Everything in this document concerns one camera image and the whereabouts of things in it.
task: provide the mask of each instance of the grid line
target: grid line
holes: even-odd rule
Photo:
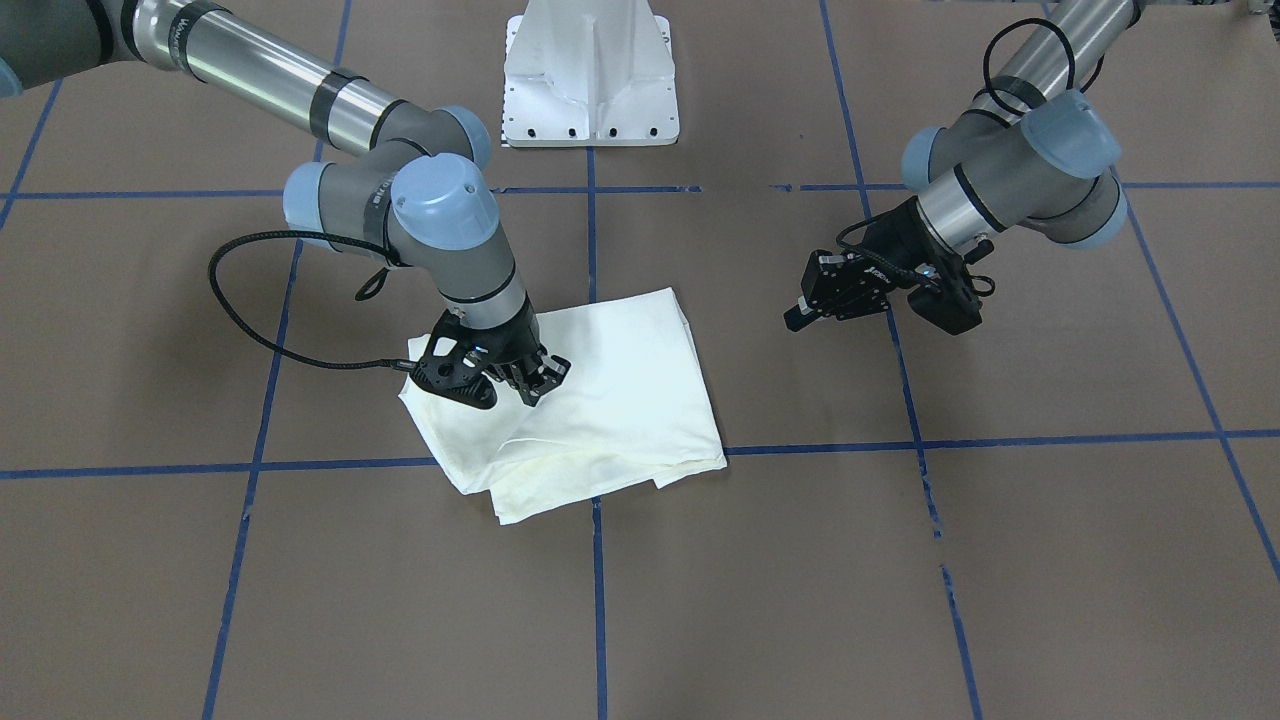
[[[36,120],[36,127],[31,131],[31,140],[27,141],[27,150],[22,154],[18,173],[14,174],[13,184],[9,186],[9,192],[5,195],[4,206],[0,206],[0,231],[9,222],[9,213],[13,211],[13,205],[18,201],[18,191],[22,190],[22,181],[27,179],[27,170],[31,169],[31,159],[36,156],[36,146],[40,145],[41,136],[45,135],[45,124],[49,123],[49,115],[54,111],[54,102],[58,101],[58,94],[61,90],[63,81],[54,81],[54,86],[49,90],[49,97],[45,100],[45,106],[40,111],[40,119]]]
[[[854,178],[858,181],[858,195],[863,204],[863,217],[870,218],[872,206],[868,197],[867,178],[863,174],[861,158],[858,152],[858,138],[854,135],[854,120],[849,109],[849,99],[845,94],[844,73],[840,69],[840,54],[836,50],[836,40],[831,28],[831,13],[827,8],[827,0],[818,0],[818,6],[822,10],[822,24],[827,36],[827,51],[831,54],[831,69],[836,81],[836,94],[840,97],[840,108],[844,113],[845,132],[849,135],[849,154],[854,161]],[[902,377],[902,400],[906,404],[906,416],[911,425],[911,443],[915,450],[915,460],[920,471],[920,484],[924,488],[924,498],[928,506],[929,519],[933,523],[933,538],[936,542],[941,542],[942,519],[938,515],[937,502],[934,502],[933,498],[933,486],[929,482],[929,468],[924,455],[919,416],[915,413],[915,401],[911,396],[911,379],[908,374],[906,356],[902,352],[902,342],[897,333],[897,323],[893,318],[892,307],[890,307],[886,313],[886,324],[888,325],[890,337],[893,341],[893,351],[897,355],[899,372]],[[965,687],[969,692],[969,706],[973,711],[974,720],[982,720],[982,702],[979,700],[978,683],[973,671],[973,661],[969,656],[969,644],[965,641],[964,621],[960,618],[960,609],[956,603],[955,587],[951,582],[951,574],[947,571],[946,566],[942,568],[942,580],[947,596],[947,603],[951,609],[952,629],[956,637],[956,650],[960,653],[960,666],[965,678]]]
[[[1280,428],[1225,430],[1230,439],[1275,439]],[[1169,442],[1217,441],[1216,430],[1183,433],[1117,433],[1097,436],[1027,436],[969,439],[925,439],[925,450],[972,450],[983,447],[1044,447],[1089,445],[1155,445]],[[858,455],[865,452],[902,452],[915,450],[913,441],[818,443],[818,445],[744,445],[723,447],[726,456],[755,455]],[[273,460],[257,465],[260,473],[293,473],[302,470],[367,470],[375,468],[435,468],[439,462],[421,457],[351,457],[337,460]],[[0,470],[3,480],[114,478],[134,475],[187,475],[210,473],[247,473],[252,462],[207,462],[188,465],[113,465],[96,468],[38,468]]]
[[[1124,182],[1125,190],[1280,190],[1280,181],[1240,181],[1240,182]],[[905,192],[902,183],[818,183],[794,184],[772,183],[768,187],[781,192]],[[700,184],[655,184],[655,186],[531,186],[531,187],[492,187],[494,195],[664,195],[705,192]],[[0,193],[0,200],[170,200],[170,199],[212,199],[212,197],[280,197],[283,190],[269,188],[227,188],[227,190],[78,190]]]
[[[1151,246],[1147,243],[1147,234],[1142,229],[1142,223],[1138,220],[1138,214],[1134,211],[1132,202],[1129,204],[1129,222],[1133,224],[1134,234],[1138,238],[1139,247],[1142,247],[1142,255],[1147,261],[1148,270],[1151,270],[1151,277],[1156,282],[1156,290],[1160,292],[1160,301],[1165,305],[1165,313],[1169,315],[1169,322],[1174,328],[1174,334],[1178,336],[1178,343],[1181,346],[1183,355],[1187,359],[1187,366],[1190,369],[1192,377],[1196,380],[1196,387],[1199,389],[1201,398],[1204,401],[1204,410],[1208,413],[1210,421],[1213,423],[1215,438],[1222,446],[1222,454],[1226,456],[1226,462],[1231,468],[1231,475],[1235,478],[1236,488],[1240,491],[1240,497],[1244,500],[1244,505],[1249,511],[1249,518],[1253,520],[1253,528],[1257,530],[1258,539],[1262,541],[1262,548],[1266,552],[1267,560],[1271,562],[1271,571],[1275,574],[1276,580],[1280,580],[1280,557],[1276,556],[1275,544],[1271,542],[1270,533],[1267,533],[1267,527],[1262,520],[1262,514],[1258,512],[1257,502],[1253,500],[1253,492],[1249,489],[1249,483],[1244,478],[1244,471],[1240,470],[1240,464],[1235,457],[1235,450],[1231,448],[1231,441],[1228,437],[1226,429],[1222,427],[1222,419],[1217,414],[1217,407],[1213,405],[1213,397],[1208,392],[1208,384],[1204,382],[1204,377],[1201,373],[1199,363],[1197,363],[1194,352],[1192,352],[1190,341],[1183,331],[1183,323],[1178,319],[1178,311],[1174,309],[1172,299],[1169,296],[1169,290],[1165,287],[1165,281],[1160,274],[1160,268],[1156,265],[1156,258],[1151,252]]]
[[[347,27],[351,23],[352,0],[343,0],[342,20],[338,23],[338,40],[333,55],[333,64],[342,65],[343,47],[347,42]],[[316,141],[312,161],[319,161],[324,152],[324,143]],[[289,329],[289,304],[293,297],[293,287],[298,279],[298,261],[302,259],[305,243],[301,240],[293,241],[293,259],[289,264],[289,279],[284,287],[284,300],[280,302],[280,319],[275,333],[275,345],[283,346]],[[257,496],[257,480],[261,477],[262,456],[266,450],[268,430],[271,424],[271,405],[275,400],[276,380],[280,375],[279,352],[271,356],[271,370],[266,378],[266,391],[262,393],[262,414],[259,424],[257,441],[253,447],[253,462],[250,469],[248,482],[244,487],[244,503],[241,511],[239,529],[236,534],[236,550],[232,555],[230,574],[227,579],[227,597],[223,601],[223,615],[218,628],[218,639],[214,646],[214,660],[209,669],[209,687],[205,692],[202,720],[212,720],[214,708],[218,702],[218,685],[221,680],[223,661],[227,653],[227,643],[230,635],[232,616],[236,611],[236,593],[239,588],[239,574],[244,562],[244,548],[248,546],[248,530],[252,520],[253,501]]]
[[[595,147],[586,149],[586,301],[599,300],[596,208],[599,192],[595,176]],[[604,527],[599,496],[591,498],[591,559],[595,587],[595,715],[596,720],[609,716],[608,648],[605,647],[604,616]]]

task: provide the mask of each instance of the folded cloth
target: folded cloth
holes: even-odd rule
[[[488,489],[506,525],[652,479],[659,488],[724,468],[689,320],[671,288],[538,316],[567,357],[564,384],[536,407],[497,387],[476,410],[404,382],[401,400],[449,480]],[[428,337],[408,341],[421,357]]]

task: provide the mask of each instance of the floor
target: floor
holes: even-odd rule
[[[401,375],[280,363],[214,302],[305,133],[141,65],[0,104],[0,716],[1276,717],[1266,19],[1152,6],[1107,55],[1108,246],[1007,233],[961,337],[901,297],[791,334],[808,252],[906,196],[906,140],[1041,8],[653,4],[680,143],[488,178],[539,309],[675,287],[730,468],[513,527],[434,466]],[[522,5],[233,9],[497,127]],[[357,306],[371,265],[256,252],[227,290],[305,351],[401,354],[439,313],[411,273]]]

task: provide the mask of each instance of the blue joint cap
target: blue joint cap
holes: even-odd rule
[[[943,128],[924,128],[906,143],[902,151],[902,184],[911,192],[920,192],[929,184],[929,161],[933,160],[933,143]]]
[[[1079,90],[1069,90],[1018,123],[1027,142],[1055,168],[1093,179],[1120,159],[1120,142]]]
[[[436,250],[471,250],[498,229],[498,201],[480,168],[451,152],[404,165],[392,181],[392,210],[413,240]]]
[[[1101,228],[1097,229],[1089,237],[1080,240],[1078,242],[1068,242],[1066,247],[1076,247],[1079,250],[1091,250],[1093,247],[1102,247],[1107,242],[1111,242],[1124,224],[1129,220],[1129,199],[1125,197],[1124,188],[1120,188],[1120,200],[1116,201],[1116,209],[1107,218]]]
[[[471,161],[481,170],[488,168],[489,160],[493,158],[493,142],[489,140],[489,131],[479,115],[460,105],[445,105],[440,110],[453,115],[453,119],[458,120],[462,129],[467,132],[467,140],[471,141]]]
[[[18,73],[13,72],[9,63],[0,58],[0,97],[17,97],[22,95],[22,81]]]
[[[324,223],[320,220],[320,177],[325,168],[333,163],[303,163],[289,176],[284,183],[284,222],[291,229],[324,232]],[[337,250],[323,240],[311,237],[302,238],[302,242]]]

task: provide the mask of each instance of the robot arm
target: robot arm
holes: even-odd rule
[[[1043,26],[1000,74],[984,78],[954,126],[924,129],[908,145],[902,176],[915,197],[872,218],[860,243],[841,237],[842,252],[810,255],[787,327],[882,313],[888,292],[914,287],[911,309],[959,334],[982,322],[982,297],[995,290],[978,288],[968,265],[995,250],[996,234],[1023,225],[1093,247],[1119,232],[1128,202],[1110,167],[1120,146],[1075,88],[1075,69],[1101,63],[1144,6],[1065,0],[1047,22],[997,35],[992,46],[1021,24]]]
[[[447,310],[411,372],[422,389],[492,407],[489,375],[535,405],[563,380],[481,174],[492,145],[475,114],[424,110],[207,0],[0,0],[0,97],[114,60],[184,72],[356,156],[298,168],[285,219],[428,270]]]

